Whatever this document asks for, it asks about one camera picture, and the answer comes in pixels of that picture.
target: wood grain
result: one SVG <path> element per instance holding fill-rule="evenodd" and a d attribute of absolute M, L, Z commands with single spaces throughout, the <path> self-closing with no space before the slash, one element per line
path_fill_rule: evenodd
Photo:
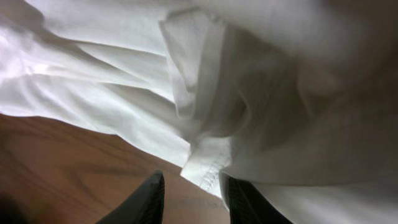
<path fill-rule="evenodd" d="M 221 200 L 181 178 L 181 168 L 117 136 L 0 115 L 0 194 L 32 223 L 95 223 L 157 169 L 166 183 L 163 223 L 229 223 Z"/>

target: wooden floor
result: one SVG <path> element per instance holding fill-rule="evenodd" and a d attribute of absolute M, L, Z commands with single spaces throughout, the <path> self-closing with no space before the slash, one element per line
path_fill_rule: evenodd
<path fill-rule="evenodd" d="M 0 115 L 0 194 L 32 223 L 95 223 L 157 169 L 166 183 L 163 223 L 229 223 L 221 200 L 181 178 L 181 168 L 117 136 Z"/>

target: white fabric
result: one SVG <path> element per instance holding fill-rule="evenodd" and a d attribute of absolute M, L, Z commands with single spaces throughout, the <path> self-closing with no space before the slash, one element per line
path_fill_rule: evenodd
<path fill-rule="evenodd" d="M 397 4 L 0 0 L 0 113 L 117 134 L 218 196 L 250 180 L 294 223 L 395 223 Z"/>

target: white skirt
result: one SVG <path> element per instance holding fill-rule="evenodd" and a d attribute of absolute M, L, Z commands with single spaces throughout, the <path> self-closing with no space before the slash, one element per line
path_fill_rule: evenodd
<path fill-rule="evenodd" d="M 293 223 L 398 220 L 398 2 L 0 1 L 0 113 L 117 134 Z"/>

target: white dress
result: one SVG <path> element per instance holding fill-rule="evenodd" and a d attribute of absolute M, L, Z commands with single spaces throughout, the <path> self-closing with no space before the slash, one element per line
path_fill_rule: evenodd
<path fill-rule="evenodd" d="M 396 223 L 397 4 L 0 0 L 0 113 L 117 134 L 226 200 L 249 180 L 293 223 Z"/>

